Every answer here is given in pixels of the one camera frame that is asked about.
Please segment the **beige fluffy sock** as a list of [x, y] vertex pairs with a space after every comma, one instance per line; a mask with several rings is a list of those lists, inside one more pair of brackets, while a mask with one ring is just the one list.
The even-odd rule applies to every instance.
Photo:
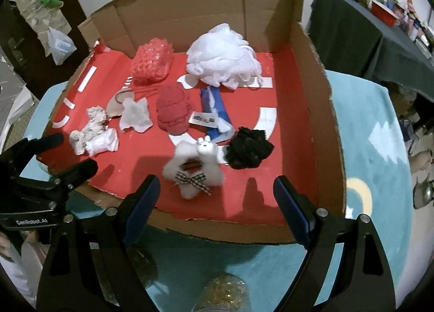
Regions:
[[93, 138], [103, 133], [106, 129], [107, 113], [101, 106], [87, 109], [88, 123], [81, 130], [73, 130], [69, 137], [69, 143], [76, 155], [86, 152], [86, 144]]

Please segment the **red rabbit plush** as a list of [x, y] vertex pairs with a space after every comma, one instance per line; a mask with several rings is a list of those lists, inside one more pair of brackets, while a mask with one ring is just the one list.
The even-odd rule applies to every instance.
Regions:
[[163, 85], [157, 94], [157, 124], [170, 135], [179, 136], [189, 128], [193, 103], [188, 91], [179, 82]]

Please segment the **white fluffy rabbit scrunchie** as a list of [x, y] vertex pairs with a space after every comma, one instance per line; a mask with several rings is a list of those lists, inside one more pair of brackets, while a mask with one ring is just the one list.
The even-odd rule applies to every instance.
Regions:
[[181, 140], [173, 158], [163, 167], [162, 176], [191, 200], [200, 192], [211, 195], [211, 188], [221, 186], [224, 175], [218, 162], [218, 145], [211, 137], [198, 138], [193, 143]]

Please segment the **pink mesh sponge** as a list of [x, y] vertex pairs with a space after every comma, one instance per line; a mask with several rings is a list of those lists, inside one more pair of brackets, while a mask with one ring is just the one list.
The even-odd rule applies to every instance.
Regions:
[[152, 38], [141, 45], [131, 62], [131, 76], [145, 84], [167, 79], [174, 58], [172, 45], [166, 39]]

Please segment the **blue white cloth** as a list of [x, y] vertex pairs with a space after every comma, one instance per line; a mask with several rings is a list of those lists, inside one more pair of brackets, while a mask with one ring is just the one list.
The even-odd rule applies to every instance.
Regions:
[[235, 129], [223, 103], [219, 88], [206, 87], [200, 91], [202, 111], [213, 114], [216, 127], [207, 126], [207, 135], [215, 143], [226, 142], [235, 134]]

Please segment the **black fluffy scrunchie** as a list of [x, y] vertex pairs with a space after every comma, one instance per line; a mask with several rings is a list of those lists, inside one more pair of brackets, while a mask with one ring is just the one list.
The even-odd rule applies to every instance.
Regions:
[[264, 130], [239, 127], [225, 150], [225, 160], [234, 170], [255, 169], [273, 152], [275, 146]]

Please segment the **white mesh bath loofah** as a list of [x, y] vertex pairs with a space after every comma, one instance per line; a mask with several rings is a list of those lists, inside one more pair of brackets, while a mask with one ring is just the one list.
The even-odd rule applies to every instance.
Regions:
[[186, 72], [211, 87], [236, 90], [263, 85], [262, 66], [254, 49], [227, 23], [193, 42], [187, 51]]

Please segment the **white sock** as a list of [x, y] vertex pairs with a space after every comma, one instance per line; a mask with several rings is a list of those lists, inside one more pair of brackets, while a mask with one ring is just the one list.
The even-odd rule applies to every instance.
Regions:
[[89, 156], [95, 156], [103, 152], [116, 152], [119, 149], [119, 136], [114, 128], [108, 128], [89, 142], [85, 143], [85, 149]]

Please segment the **teal table cover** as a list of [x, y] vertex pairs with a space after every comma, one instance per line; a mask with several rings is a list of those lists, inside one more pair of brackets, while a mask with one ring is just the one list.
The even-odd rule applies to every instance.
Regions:
[[[412, 226], [412, 188], [407, 150], [385, 87], [328, 71], [347, 180], [346, 216], [369, 209], [399, 283]], [[163, 311], [190, 311], [205, 284], [223, 272], [246, 281], [254, 311], [271, 311], [291, 284], [305, 257], [297, 244], [263, 246], [213, 243], [147, 228], [145, 240], [157, 262], [149, 288]]]

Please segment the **dark wooden door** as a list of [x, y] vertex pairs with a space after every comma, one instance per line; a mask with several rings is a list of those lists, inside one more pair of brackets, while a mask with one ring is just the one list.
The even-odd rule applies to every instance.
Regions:
[[[61, 1], [61, 8], [47, 8], [38, 0], [1, 0], [1, 49], [38, 98], [55, 84], [68, 81], [88, 56], [88, 45], [78, 29], [85, 13], [78, 0]], [[68, 35], [76, 46], [60, 66], [49, 49], [49, 27]]]

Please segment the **plastic bag on door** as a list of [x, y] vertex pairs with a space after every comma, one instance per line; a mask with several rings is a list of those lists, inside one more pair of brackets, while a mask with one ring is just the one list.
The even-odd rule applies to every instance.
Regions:
[[49, 27], [47, 36], [52, 58], [55, 64], [60, 66], [76, 51], [76, 46], [68, 35], [54, 28]]

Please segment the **small jar gold lid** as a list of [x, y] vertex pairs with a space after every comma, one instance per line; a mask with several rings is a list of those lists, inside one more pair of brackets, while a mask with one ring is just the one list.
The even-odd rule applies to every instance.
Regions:
[[238, 276], [219, 275], [204, 287], [192, 311], [251, 311], [249, 287]]

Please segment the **cardboard box red bottom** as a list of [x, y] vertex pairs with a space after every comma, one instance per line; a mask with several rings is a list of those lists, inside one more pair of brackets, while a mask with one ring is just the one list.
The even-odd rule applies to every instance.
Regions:
[[92, 47], [49, 117], [45, 134], [65, 135], [87, 122], [129, 83], [129, 61], [154, 37], [168, 40], [174, 61], [167, 81], [185, 74], [186, 51], [221, 23], [253, 47], [271, 87], [221, 90], [236, 127], [264, 130], [274, 145], [256, 169], [223, 166], [224, 183], [210, 195], [181, 197], [169, 180], [150, 225], [213, 241], [281, 244], [293, 237], [275, 201], [274, 179], [285, 175], [314, 205], [342, 216], [345, 175], [331, 88], [302, 24], [304, 0], [114, 0], [80, 25]]

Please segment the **dark green tablecloth table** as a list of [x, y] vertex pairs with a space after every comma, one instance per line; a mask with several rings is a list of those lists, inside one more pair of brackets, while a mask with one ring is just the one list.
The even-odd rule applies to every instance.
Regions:
[[433, 65], [398, 27], [353, 0], [313, 0], [308, 34], [326, 69], [391, 82], [433, 100]]

